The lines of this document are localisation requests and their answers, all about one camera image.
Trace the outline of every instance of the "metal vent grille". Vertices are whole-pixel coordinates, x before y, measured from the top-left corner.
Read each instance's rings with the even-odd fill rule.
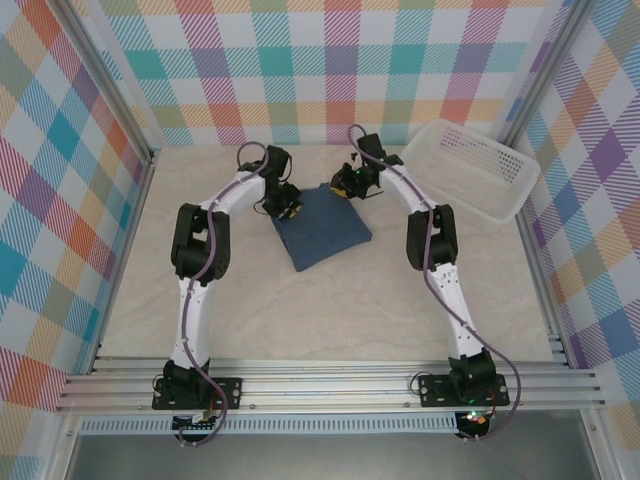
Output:
[[[171,416],[86,417],[80,435],[157,435],[175,433]],[[208,433],[210,430],[190,428]],[[228,434],[454,433],[453,413],[377,415],[230,415],[220,430]]]

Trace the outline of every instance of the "blue cloth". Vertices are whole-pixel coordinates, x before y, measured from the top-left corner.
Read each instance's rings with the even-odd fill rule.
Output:
[[[346,198],[327,183],[302,191],[302,209],[289,220],[272,218],[297,272],[371,240],[371,231]]]

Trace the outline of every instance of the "plaid backdrop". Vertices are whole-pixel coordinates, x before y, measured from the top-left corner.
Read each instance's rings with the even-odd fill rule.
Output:
[[[581,367],[640,466],[640,1],[601,0],[520,144],[527,209]],[[635,475],[629,478],[640,478]]]
[[[0,2],[0,478],[33,478],[104,313],[142,162],[45,0]]]
[[[77,9],[120,79],[82,2]],[[521,63],[545,8],[561,2],[99,3],[154,122],[169,143],[188,145],[346,143],[354,121],[402,144],[438,117],[486,132],[516,72],[529,70]]]

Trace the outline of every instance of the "plastic basket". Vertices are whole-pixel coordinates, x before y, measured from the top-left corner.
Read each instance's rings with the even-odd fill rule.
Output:
[[[532,158],[442,119],[422,128],[401,157],[427,195],[485,227],[512,220],[540,173]]]

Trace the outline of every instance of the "marble-patterned floor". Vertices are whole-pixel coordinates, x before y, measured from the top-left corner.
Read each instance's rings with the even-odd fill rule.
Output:
[[[285,148],[293,155],[291,181],[299,188],[328,181],[352,151]],[[230,181],[235,151],[163,150],[102,355],[171,354],[178,319],[177,277],[169,259],[175,216],[183,203],[199,203]],[[257,149],[246,154],[247,160],[259,158]],[[293,269],[268,217],[250,212],[233,224],[231,267],[213,306],[212,357],[446,359],[446,317],[405,256],[406,216],[390,195],[353,204],[373,240],[302,273]],[[550,360],[515,222],[492,234],[458,222],[458,242],[461,284],[480,334],[514,360]]]

